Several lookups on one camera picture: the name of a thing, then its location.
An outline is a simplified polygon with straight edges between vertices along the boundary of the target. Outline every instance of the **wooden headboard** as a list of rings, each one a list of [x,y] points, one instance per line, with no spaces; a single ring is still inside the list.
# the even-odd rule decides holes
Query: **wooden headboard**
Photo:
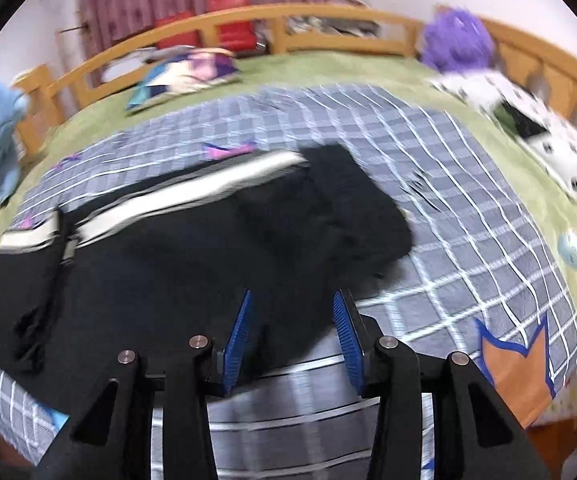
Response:
[[[290,16],[318,16],[322,18],[348,18],[374,21],[382,24],[383,38],[354,38],[304,32],[290,35],[286,20]],[[108,95],[129,88],[142,79],[149,67],[144,66],[96,88],[89,85],[89,75],[108,62],[133,52],[136,48],[198,30],[204,46],[219,46],[219,25],[249,20],[264,21],[268,29],[268,42],[272,54],[286,54],[295,50],[341,50],[365,54],[392,54],[414,57],[417,55],[418,36],[424,27],[419,20],[353,6],[327,4],[276,4],[240,7],[202,14],[183,21],[155,28],[119,43],[54,80],[49,69],[39,66],[21,76],[15,86],[31,96],[33,117],[18,125],[18,133],[29,156],[41,149],[42,128],[58,126],[64,122],[60,92],[69,88],[80,109]],[[507,76],[525,85],[527,78],[540,71],[551,87],[549,105],[563,117],[569,118],[577,105],[577,58],[567,54],[548,41],[504,23],[483,18],[486,28],[495,40],[499,53],[507,65]]]

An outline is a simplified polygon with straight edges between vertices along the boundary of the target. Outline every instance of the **red chair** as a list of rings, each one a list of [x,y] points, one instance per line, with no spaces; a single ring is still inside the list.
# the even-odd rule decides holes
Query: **red chair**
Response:
[[[206,12],[235,9],[249,5],[251,5],[251,0],[206,0]],[[233,52],[254,50],[257,46],[257,36],[253,22],[233,22],[220,25],[219,42],[220,46]]]
[[[185,20],[186,18],[192,18],[193,16],[195,16],[195,12],[192,10],[183,10],[182,12],[178,12],[168,18],[158,18],[155,20],[155,27],[162,27],[163,25],[168,25],[169,23],[177,22],[179,20]],[[194,30],[193,32],[184,32],[157,42],[157,48],[159,50],[177,45],[201,46],[198,31]]]

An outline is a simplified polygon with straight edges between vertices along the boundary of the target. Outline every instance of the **purple plush toy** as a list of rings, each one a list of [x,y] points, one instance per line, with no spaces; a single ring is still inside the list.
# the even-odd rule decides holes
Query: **purple plush toy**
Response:
[[[424,30],[422,62],[440,72],[489,67],[493,40],[484,23],[467,10],[441,12]]]

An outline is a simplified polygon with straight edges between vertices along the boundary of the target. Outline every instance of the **green bed sheet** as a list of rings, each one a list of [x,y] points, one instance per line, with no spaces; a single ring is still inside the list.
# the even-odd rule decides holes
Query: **green bed sheet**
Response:
[[[265,56],[239,62],[242,79],[198,94],[174,98],[128,116],[124,111],[131,90],[90,105],[56,128],[44,148],[44,159],[26,176],[5,208],[0,209],[0,236],[10,225],[22,197],[41,176],[65,156],[134,124],[207,100],[255,92],[260,86],[312,86],[357,82],[382,86],[392,94],[427,108],[446,110],[464,123],[490,153],[525,203],[547,240],[571,290],[577,310],[577,269],[557,254],[557,238],[568,229],[577,233],[577,203],[572,203],[530,156],[488,118],[456,98],[431,88],[433,72],[413,59],[359,56],[337,52],[303,52]]]

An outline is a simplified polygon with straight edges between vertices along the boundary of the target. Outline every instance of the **gray plaid bedspread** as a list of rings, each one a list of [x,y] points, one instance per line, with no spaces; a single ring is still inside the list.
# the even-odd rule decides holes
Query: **gray plaid bedspread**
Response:
[[[577,317],[568,289],[526,208],[478,142],[445,112],[381,88],[264,89],[205,102],[120,132],[65,160],[31,190],[14,225],[75,208],[108,190],[203,160],[203,143],[259,148],[345,144],[406,211],[415,248],[379,296],[359,302],[383,332],[418,352],[479,355],[479,319],[526,345],[547,316],[550,376],[562,387],[577,364]],[[410,189],[416,174],[427,183]],[[433,412],[424,397],[424,455],[433,458]],[[299,363],[209,406],[222,478],[365,478],[376,400],[347,380],[334,331]],[[56,434],[50,412],[0,370],[0,432],[38,462]],[[152,477],[162,477],[162,412],[152,429]],[[422,469],[430,478],[431,469]]]

